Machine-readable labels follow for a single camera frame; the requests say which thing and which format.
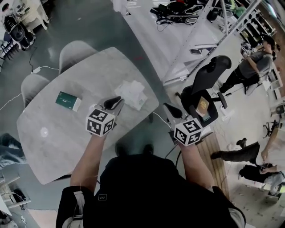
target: wooden floor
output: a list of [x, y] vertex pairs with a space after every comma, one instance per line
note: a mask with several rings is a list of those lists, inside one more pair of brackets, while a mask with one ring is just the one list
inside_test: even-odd
[[229, 199], [228, 182], [222, 159], [211, 160], [212, 153], [220, 150], [219, 143], [215, 133], [211, 133], [202, 139], [202, 142], [197, 145], [199, 153], [212, 173], [215, 185], [218, 186], [225, 196]]

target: marble table top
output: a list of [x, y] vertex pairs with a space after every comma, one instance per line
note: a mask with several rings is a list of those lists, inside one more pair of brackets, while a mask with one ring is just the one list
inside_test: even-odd
[[[107, 149], [159, 105], [143, 75], [116, 48], [98, 52], [69, 68], [26, 107], [17, 120], [19, 138], [28, 163], [42, 184], [73, 171], [91, 137], [85, 130], [89, 107], [102, 98], [114, 96], [123, 80], [142, 83], [148, 99], [140, 111], [123, 106], [117, 126], [105, 141]], [[60, 91], [82, 100], [77, 112], [55, 103]]]

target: white desk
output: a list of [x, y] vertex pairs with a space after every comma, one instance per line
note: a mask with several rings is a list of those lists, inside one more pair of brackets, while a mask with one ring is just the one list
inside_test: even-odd
[[[154, 111], [159, 102], [139, 70], [116, 48], [96, 53], [77, 63], [50, 82], [17, 120], [20, 142], [28, 163], [42, 184], [70, 173], [81, 158], [90, 134], [85, 130], [89, 107], [114, 96], [123, 80], [141, 82], [148, 100], [140, 111], [124, 105], [105, 142], [104, 149]], [[77, 112], [55, 103], [60, 91], [82, 99]], [[47, 137], [41, 129], [48, 129]]]

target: gray floor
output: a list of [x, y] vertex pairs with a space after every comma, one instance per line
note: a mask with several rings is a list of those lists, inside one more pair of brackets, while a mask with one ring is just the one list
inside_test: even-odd
[[[34, 68], [38, 66], [58, 68], [60, 50], [74, 40], [85, 41], [98, 51], [116, 47], [141, 71], [160, 104], [168, 101], [164, 88], [138, 40], [121, 14], [113, 11], [110, 0], [58, 0], [54, 3], [49, 29], [45, 31], [41, 28], [38, 31], [37, 39], [29, 51], [20, 51], [14, 55], [13, 60], [5, 60], [0, 73], [0, 107], [20, 93], [23, 79], [31, 73], [29, 59], [34, 47], [37, 47], [31, 60]], [[58, 75], [58, 71], [43, 68], [39, 74], [53, 80]], [[21, 96], [1, 110], [0, 133], [9, 132], [18, 138], [16, 120], [22, 111]], [[164, 116], [161, 107], [157, 112]], [[168, 127], [155, 116], [152, 124], [146, 119], [123, 137], [122, 142], [133, 153], [138, 153], [145, 143], [153, 143], [155, 154], [165, 156], [173, 147], [168, 131]], [[106, 153], [114, 153], [114, 148], [110, 148]], [[175, 156], [177, 151], [171, 155], [173, 159], [176, 159]], [[17, 185], [32, 200], [28, 204], [30, 209], [57, 210], [61, 191], [69, 184], [69, 180], [62, 180], [43, 186], [37, 181], [28, 165], [11, 165], [4, 168], [3, 172], [6, 180], [20, 175]], [[37, 227], [26, 212], [23, 215], [28, 222], [28, 227]]]

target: green box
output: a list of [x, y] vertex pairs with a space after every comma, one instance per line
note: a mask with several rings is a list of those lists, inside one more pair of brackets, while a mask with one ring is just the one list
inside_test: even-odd
[[59, 92], [57, 100], [55, 101], [57, 104], [64, 106], [65, 108], [71, 109], [73, 111], [78, 110], [81, 100], [78, 97], [67, 94], [65, 92]]

